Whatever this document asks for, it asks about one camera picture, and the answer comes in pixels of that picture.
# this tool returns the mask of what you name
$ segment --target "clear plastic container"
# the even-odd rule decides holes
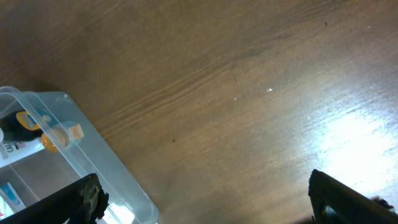
[[[90,173],[96,173],[109,206],[99,223],[155,224],[159,211],[109,148],[86,116],[64,92],[20,92],[0,88],[0,118],[26,110],[60,153],[41,150],[0,169],[0,182],[10,182],[26,206],[32,205]],[[65,147],[38,114],[46,110],[56,125],[79,123],[84,137]]]

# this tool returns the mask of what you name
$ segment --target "wooden table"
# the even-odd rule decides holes
[[[398,1],[1,0],[0,84],[71,95],[160,223],[398,205]]]

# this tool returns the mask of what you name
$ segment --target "white bottle cap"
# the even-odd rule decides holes
[[[4,132],[0,128],[0,142],[2,142],[3,140],[4,140]]]

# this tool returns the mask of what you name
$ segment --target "black bottle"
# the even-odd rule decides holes
[[[1,141],[32,141],[43,131],[26,111],[17,111],[0,119]]]

